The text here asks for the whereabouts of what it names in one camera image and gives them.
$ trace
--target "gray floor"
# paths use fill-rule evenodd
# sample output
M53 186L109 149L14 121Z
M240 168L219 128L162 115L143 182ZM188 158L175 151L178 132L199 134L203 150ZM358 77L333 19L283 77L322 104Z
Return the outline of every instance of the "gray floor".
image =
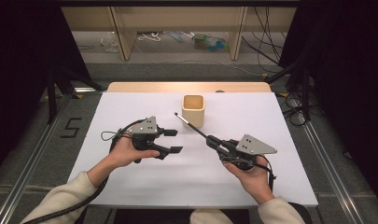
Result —
M179 43L171 37L182 37ZM222 33L211 35L226 38ZM264 71L280 70L274 63L254 52L245 42L242 42L237 61L230 59L227 50L209 52L206 49L195 47L193 41L186 35L176 33L160 34L161 41L149 39L137 40L133 54L129 61L122 61L116 52L105 52L101 39L107 33L74 33L75 39L83 59L90 71L93 81L107 87L112 81L262 81L263 76L272 73ZM245 39L255 46L259 42L250 33ZM275 45L283 46L284 38L281 34L273 34ZM270 57L275 58L271 48L262 45L261 49ZM285 92L284 85L288 77L283 77L272 84L275 92ZM74 82L78 88L87 87ZM90 126L92 116L101 98L100 92L82 92L79 98L63 96L58 99L62 114L55 123L52 136L45 147L44 154L21 199L16 204L9 223L18 223L28 214L55 186L66 182L72 169L86 132ZM317 105L315 95L311 97L312 105ZM284 97L278 97L281 110L288 110ZM378 223L378 200L365 181L355 163L344 155L344 147L336 132L330 125L327 116L320 107L311 110L311 121L306 126L295 126L287 119L293 141L301 157L302 164L314 192L319 201L317 208L308 208L314 223L355 223L347 214L338 192L330 181L328 171L322 165L316 154L316 144L321 144L329 156L333 169L338 174L348 195L352 198L361 218L356 223ZM64 135L74 134L73 130L66 130L66 124L78 127L76 137L64 138ZM48 101L45 97L39 102L39 107L27 132L21 137L21 142L11 151L4 164L0 167L0 209L12 186L20 177L21 171L36 148L42 132L47 128ZM318 136L318 142L309 138L309 129ZM256 207L249 210L251 223L261 223ZM91 207L85 223L104 223L109 210ZM112 223L114 212L108 223Z

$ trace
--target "beige sleeve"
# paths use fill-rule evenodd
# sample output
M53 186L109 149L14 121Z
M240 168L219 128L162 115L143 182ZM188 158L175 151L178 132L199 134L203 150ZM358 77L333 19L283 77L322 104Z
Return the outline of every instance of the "beige sleeve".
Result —
M38 207L36 207L21 223L30 221L37 217L42 217L67 207L81 203L90 197L96 188L90 182L86 172L80 172L77 177L52 189ZM44 223L75 223L85 206L61 217L53 218Z
M265 224L304 223L304 220L302 220L296 209L280 197L260 205L259 215Z
M217 209L196 209L189 217L190 224L232 224L231 220L220 210Z

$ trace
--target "black curtain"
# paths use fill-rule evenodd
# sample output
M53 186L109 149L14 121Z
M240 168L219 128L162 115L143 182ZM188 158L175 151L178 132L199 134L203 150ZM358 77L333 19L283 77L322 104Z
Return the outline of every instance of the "black curtain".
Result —
M378 197L378 1L340 1L326 44L308 63L315 92L344 146ZM298 8L281 57L294 62L327 8Z
M34 114L48 73L58 66L91 80L61 9L1 1L0 164ZM71 90L70 79L60 88Z

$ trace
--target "floor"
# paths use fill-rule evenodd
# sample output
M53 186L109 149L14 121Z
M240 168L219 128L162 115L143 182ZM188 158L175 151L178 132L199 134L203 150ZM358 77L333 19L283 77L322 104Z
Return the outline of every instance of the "floor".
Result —
M223 33L194 33L226 38ZM245 33L244 38L254 48L258 48L261 43L260 50L272 60L258 55L244 41L238 60L232 61L227 49L210 51L196 46L189 37L190 32L159 32L154 36L146 35L151 39L138 34L131 58L129 61L122 61L119 53L114 52L115 48L107 48L110 47L107 40L113 37L111 34L74 32L93 81L104 87L116 80L262 81L265 77L272 76L273 72L281 70L272 62L278 60L273 48L256 39L261 38L262 33ZM273 43L280 47L275 48L279 53L284 45L285 35L272 33ZM288 76L275 81L271 85L272 90L285 93L284 85L287 79ZM21 137L21 143L11 151L1 166L0 209L3 210L6 209L3 205L8 205L7 196L17 186L17 180L21 178L26 162L35 161L33 172L27 177L22 193L18 194L19 199L10 206L11 212L7 213L5 218L7 222L3 223L18 223L50 189L63 184L69 176L101 97L100 92L88 89L82 83L73 84L80 93L74 98L57 94L60 96L60 114L58 122L52 127L47 125L48 101L45 94L39 102L38 111L28 126L28 131ZM281 110L287 111L299 104L295 97L300 98L300 93L278 97ZM297 124L303 122L300 114L287 114L287 126L319 201L318 207L308 208L313 222L378 223L376 196L355 163L343 154L343 143L334 132L327 115L323 114L314 93L311 95L311 104L314 107L311 110L310 121L298 126ZM68 122L76 124L79 131L75 137L62 138L63 135L72 134L66 130ZM44 131L52 134L44 136ZM37 150L40 157L35 160L31 155ZM85 223L113 223L115 213L114 210L106 208L91 207ZM249 209L249 216L251 223L261 223L255 207Z

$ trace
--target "white table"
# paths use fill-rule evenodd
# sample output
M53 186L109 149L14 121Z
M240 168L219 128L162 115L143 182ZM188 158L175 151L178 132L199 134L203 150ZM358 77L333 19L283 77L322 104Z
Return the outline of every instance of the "white table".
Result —
M275 147L278 152L267 156L277 175L274 194L304 206L317 206L273 93L197 93L205 98L205 119L201 128L204 133L224 140L239 140L249 133ZM117 208L244 208L256 205L238 179L222 166L205 139L186 128L174 115L174 112L181 112L185 94L196 93L103 94L69 179L80 171L89 170L107 155L111 142L103 141L101 132L115 132L138 119L155 116L160 127L178 130L176 137L162 136L155 142L183 149L163 161L145 159L116 170L92 205Z

